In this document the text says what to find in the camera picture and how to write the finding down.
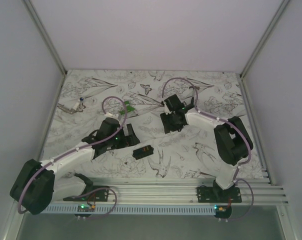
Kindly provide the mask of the black fuse box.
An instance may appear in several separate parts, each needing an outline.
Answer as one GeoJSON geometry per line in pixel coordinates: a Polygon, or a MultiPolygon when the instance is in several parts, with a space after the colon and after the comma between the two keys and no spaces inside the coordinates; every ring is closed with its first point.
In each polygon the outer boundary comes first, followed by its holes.
{"type": "Polygon", "coordinates": [[[135,149],[133,150],[133,153],[132,153],[132,156],[136,159],[136,160],[139,160],[139,159],[142,159],[142,158],[145,158],[145,157],[148,157],[150,155],[153,155],[154,154],[154,148],[151,146],[151,145],[146,145],[144,147],[141,147],[141,148],[138,148],[138,149],[135,149]],[[150,148],[150,151],[146,151],[146,152],[143,152],[143,148],[144,147],[149,147],[150,148]]]}

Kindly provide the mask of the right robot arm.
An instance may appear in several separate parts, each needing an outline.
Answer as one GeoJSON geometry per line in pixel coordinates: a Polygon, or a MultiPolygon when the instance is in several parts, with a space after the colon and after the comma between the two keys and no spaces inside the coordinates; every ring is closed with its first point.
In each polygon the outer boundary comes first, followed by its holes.
{"type": "Polygon", "coordinates": [[[217,152],[222,164],[215,183],[218,185],[212,191],[217,202],[225,202],[231,195],[231,188],[236,183],[240,166],[250,162],[252,158],[253,142],[242,122],[234,116],[232,118],[215,117],[199,110],[196,99],[190,104],[183,104],[177,95],[172,95],[161,102],[164,113],[160,115],[164,132],[180,132],[185,126],[198,127],[214,132],[217,152]]]}

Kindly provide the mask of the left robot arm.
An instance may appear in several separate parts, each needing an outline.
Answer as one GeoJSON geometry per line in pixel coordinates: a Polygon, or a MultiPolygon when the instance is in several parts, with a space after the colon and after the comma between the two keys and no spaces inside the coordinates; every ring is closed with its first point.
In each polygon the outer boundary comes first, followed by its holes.
{"type": "Polygon", "coordinates": [[[28,160],[9,193],[18,202],[18,213],[37,215],[51,202],[68,198],[89,200],[95,188],[93,182],[81,173],[69,177],[66,174],[108,150],[139,144],[132,125],[127,124],[126,128],[127,134],[117,119],[107,117],[99,129],[84,137],[72,149],[47,160],[28,160]]]}

